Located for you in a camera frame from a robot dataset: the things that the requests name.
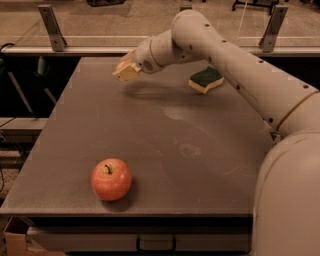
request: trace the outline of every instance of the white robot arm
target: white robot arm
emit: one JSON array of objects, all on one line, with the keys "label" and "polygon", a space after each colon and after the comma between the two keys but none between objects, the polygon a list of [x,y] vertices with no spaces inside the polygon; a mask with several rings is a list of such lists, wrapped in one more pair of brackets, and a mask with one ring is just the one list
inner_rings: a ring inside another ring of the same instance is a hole
[{"label": "white robot arm", "polygon": [[265,158],[254,203],[253,256],[320,255],[320,94],[227,42],[199,12],[143,41],[114,75],[128,80],[173,63],[207,60],[284,139]]}]

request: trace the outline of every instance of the red apple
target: red apple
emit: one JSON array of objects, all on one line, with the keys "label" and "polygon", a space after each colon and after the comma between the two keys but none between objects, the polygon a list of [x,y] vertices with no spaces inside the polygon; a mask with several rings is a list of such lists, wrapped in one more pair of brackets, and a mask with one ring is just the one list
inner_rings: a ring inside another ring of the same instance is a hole
[{"label": "red apple", "polygon": [[116,158],[98,163],[91,174],[91,185],[95,194],[104,201],[115,201],[124,197],[132,182],[128,165]]}]

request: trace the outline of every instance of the sponge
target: sponge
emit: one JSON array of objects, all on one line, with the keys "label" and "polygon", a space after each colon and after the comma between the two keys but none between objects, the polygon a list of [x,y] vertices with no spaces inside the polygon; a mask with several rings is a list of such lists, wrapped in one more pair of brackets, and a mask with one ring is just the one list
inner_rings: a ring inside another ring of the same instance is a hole
[{"label": "sponge", "polygon": [[208,66],[190,77],[189,86],[202,94],[206,94],[210,89],[219,86],[222,82],[223,76],[216,69]]}]

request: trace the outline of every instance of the floor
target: floor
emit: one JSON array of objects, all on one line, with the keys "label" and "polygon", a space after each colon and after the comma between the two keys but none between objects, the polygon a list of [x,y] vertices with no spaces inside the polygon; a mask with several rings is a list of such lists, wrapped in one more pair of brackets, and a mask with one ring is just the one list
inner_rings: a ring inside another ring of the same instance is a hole
[{"label": "floor", "polygon": [[[289,10],[280,31],[278,46],[320,46],[320,8],[299,0],[280,1]],[[227,40],[239,46],[257,46],[270,16],[257,7],[237,7],[233,0],[127,0],[123,5],[88,6],[85,0],[33,1],[0,0],[0,45],[49,46],[48,36],[39,15],[39,4],[51,4],[62,34],[69,46],[136,46],[145,38],[170,28],[181,6],[192,4],[202,12]],[[0,199],[4,199],[19,172],[18,151],[0,150]],[[3,230],[8,219],[0,217]],[[6,254],[2,232],[0,255]]]}]

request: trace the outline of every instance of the cardboard box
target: cardboard box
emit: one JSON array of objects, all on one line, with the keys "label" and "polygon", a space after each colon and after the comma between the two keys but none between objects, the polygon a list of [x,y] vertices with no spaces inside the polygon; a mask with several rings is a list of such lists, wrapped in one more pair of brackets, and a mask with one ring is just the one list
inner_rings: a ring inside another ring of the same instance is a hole
[{"label": "cardboard box", "polygon": [[48,252],[27,236],[29,226],[19,218],[11,218],[4,230],[8,256],[65,256]]}]

